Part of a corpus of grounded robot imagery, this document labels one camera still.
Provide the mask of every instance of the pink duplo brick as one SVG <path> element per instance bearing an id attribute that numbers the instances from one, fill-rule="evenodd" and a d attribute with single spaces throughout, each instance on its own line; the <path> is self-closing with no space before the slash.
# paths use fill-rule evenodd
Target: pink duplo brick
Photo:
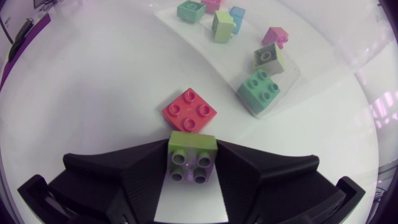
<path id="1" fill-rule="evenodd" d="M 220 9 L 221 0 L 201 0 L 200 2 L 206 5 L 206 12 L 214 13 Z"/>
<path id="2" fill-rule="evenodd" d="M 261 43 L 263 45 L 269 45 L 273 42 L 276 42 L 278 47 L 282 49 L 284 48 L 284 43 L 289 40 L 288 37 L 288 33 L 286 33 L 286 31 L 283 30 L 281 27 L 270 27 Z"/>

